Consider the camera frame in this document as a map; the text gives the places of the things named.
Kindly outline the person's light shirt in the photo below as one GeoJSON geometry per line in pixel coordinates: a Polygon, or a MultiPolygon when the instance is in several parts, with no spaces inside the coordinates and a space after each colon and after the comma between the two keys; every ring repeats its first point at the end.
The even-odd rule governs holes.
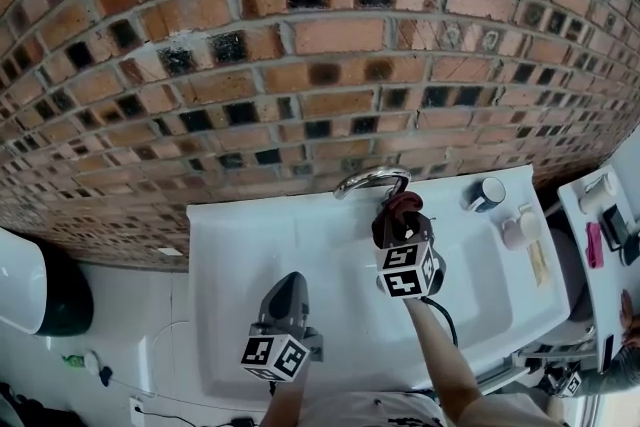
{"type": "Polygon", "coordinates": [[[310,402],[296,420],[264,418],[260,427],[567,427],[526,394],[474,400],[455,419],[433,399],[414,393],[350,392],[310,402]]]}

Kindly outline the dark red cloth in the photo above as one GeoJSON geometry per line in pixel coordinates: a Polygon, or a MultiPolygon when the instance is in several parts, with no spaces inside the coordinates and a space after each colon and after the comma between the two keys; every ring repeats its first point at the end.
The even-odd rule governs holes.
{"type": "Polygon", "coordinates": [[[423,208],[423,200],[414,192],[405,191],[391,197],[371,225],[374,244],[378,249],[385,247],[385,237],[390,236],[391,241],[405,239],[404,213],[420,213],[423,208]]]}

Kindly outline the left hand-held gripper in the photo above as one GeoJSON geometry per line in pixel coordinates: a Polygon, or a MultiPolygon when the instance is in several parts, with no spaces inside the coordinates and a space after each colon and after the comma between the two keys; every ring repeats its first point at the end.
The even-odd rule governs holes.
{"type": "Polygon", "coordinates": [[[293,382],[309,361],[322,362],[324,337],[306,325],[306,317],[273,319],[267,315],[288,315],[294,288],[300,315],[309,314],[309,293],[305,276],[289,273],[264,296],[258,321],[250,327],[240,365],[254,377],[274,383],[293,382]]]}

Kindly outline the white and black toilet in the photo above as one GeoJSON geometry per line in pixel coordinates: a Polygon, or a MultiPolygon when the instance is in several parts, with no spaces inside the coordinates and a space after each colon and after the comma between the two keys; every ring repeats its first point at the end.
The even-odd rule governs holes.
{"type": "Polygon", "coordinates": [[[73,337],[93,316],[90,286],[63,249],[0,227],[0,322],[29,335],[73,337]]]}

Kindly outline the white ceramic sink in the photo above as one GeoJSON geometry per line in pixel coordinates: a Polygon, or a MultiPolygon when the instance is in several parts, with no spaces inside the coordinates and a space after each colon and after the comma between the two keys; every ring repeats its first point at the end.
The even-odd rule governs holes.
{"type": "MultiPolygon", "coordinates": [[[[541,210],[531,166],[500,170],[505,200],[486,213],[465,209],[478,175],[413,183],[447,269],[436,295],[453,319],[460,350],[478,373],[558,326],[569,303],[549,232],[539,249],[509,250],[502,225],[523,208],[541,210]]],[[[384,189],[191,206],[191,324],[205,394],[257,405],[268,386],[241,366],[251,325],[267,292],[291,272],[308,284],[310,325],[323,338],[311,367],[316,394],[426,389],[430,385],[403,303],[376,285],[371,224],[384,189]]]]}

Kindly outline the white side table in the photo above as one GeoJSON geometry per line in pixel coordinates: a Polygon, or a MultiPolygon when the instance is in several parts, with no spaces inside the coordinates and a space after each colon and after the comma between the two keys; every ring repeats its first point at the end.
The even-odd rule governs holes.
{"type": "Polygon", "coordinates": [[[601,208],[589,214],[584,214],[580,210],[579,200],[583,196],[585,188],[606,172],[612,172],[618,180],[614,168],[610,165],[605,165],[558,189],[559,202],[567,217],[572,235],[578,247],[590,292],[596,335],[597,368],[599,372],[602,372],[601,365],[605,339],[611,334],[614,335],[612,360],[622,348],[623,330],[620,323],[622,291],[627,290],[632,296],[633,304],[640,307],[640,258],[631,266],[623,266],[620,253],[618,251],[611,251],[607,242],[603,242],[604,266],[600,269],[591,269],[587,262],[586,225],[589,222],[599,223],[602,213],[606,209],[617,205],[627,228],[632,230],[636,227],[636,220],[624,188],[619,181],[617,194],[614,198],[608,200],[601,208]]]}

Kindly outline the person's left forearm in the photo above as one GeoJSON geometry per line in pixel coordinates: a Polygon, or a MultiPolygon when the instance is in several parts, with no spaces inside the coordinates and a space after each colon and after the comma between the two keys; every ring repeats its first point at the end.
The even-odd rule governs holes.
{"type": "Polygon", "coordinates": [[[305,379],[278,384],[260,427],[297,427],[305,386],[305,379]]]}

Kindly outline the white tumbler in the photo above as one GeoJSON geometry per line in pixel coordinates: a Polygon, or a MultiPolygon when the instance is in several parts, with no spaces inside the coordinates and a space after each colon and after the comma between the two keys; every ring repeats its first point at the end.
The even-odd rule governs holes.
{"type": "Polygon", "coordinates": [[[618,180],[612,172],[606,172],[595,182],[585,188],[579,200],[580,210],[589,214],[601,208],[608,200],[617,194],[618,180]]]}

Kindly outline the chrome faucet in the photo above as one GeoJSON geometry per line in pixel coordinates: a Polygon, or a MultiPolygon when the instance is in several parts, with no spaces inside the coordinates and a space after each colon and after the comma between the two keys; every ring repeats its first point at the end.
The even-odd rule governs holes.
{"type": "Polygon", "coordinates": [[[385,193],[377,212],[380,213],[385,203],[394,195],[403,193],[411,182],[412,176],[408,169],[401,166],[377,166],[356,172],[342,180],[333,190],[337,200],[344,199],[350,192],[376,182],[394,180],[393,186],[385,193]]]}

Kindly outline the pink cup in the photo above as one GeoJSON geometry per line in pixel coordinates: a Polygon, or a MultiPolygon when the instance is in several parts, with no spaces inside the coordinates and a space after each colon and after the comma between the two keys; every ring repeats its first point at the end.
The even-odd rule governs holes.
{"type": "Polygon", "coordinates": [[[503,243],[512,251],[536,242],[541,233],[541,221],[530,210],[523,211],[518,218],[507,219],[502,224],[503,243]]]}

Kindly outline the black round object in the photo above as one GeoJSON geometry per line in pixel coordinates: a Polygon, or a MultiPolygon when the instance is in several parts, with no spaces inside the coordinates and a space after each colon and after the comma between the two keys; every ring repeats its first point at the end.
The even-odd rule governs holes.
{"type": "Polygon", "coordinates": [[[640,258],[640,232],[627,237],[621,247],[620,258],[623,266],[631,266],[640,258]]]}

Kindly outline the dark blue mug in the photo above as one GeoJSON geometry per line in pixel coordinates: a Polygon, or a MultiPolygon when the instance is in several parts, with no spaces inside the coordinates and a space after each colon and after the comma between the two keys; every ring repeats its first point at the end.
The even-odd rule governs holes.
{"type": "Polygon", "coordinates": [[[463,192],[462,208],[467,212],[488,212],[506,199],[506,187],[501,180],[489,176],[478,179],[463,192]]]}

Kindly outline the black box device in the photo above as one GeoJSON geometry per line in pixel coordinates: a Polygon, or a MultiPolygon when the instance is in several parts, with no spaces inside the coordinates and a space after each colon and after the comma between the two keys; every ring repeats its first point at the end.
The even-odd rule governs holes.
{"type": "Polygon", "coordinates": [[[602,213],[600,224],[610,250],[623,252],[630,233],[617,205],[602,213]]]}

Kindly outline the person's right forearm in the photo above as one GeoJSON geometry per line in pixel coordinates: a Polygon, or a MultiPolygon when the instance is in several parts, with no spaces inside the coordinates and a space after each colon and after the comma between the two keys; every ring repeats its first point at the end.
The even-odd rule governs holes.
{"type": "Polygon", "coordinates": [[[464,411],[482,397],[476,377],[431,308],[414,298],[405,299],[404,304],[441,408],[458,425],[464,411]]]}

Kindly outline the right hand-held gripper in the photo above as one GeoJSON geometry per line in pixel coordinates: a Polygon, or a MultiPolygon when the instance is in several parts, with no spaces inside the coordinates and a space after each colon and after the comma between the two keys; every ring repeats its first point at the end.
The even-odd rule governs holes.
{"type": "Polygon", "coordinates": [[[430,219],[421,213],[404,213],[405,239],[425,240],[376,251],[378,283],[392,298],[421,298],[439,292],[445,261],[430,239],[430,219]]]}

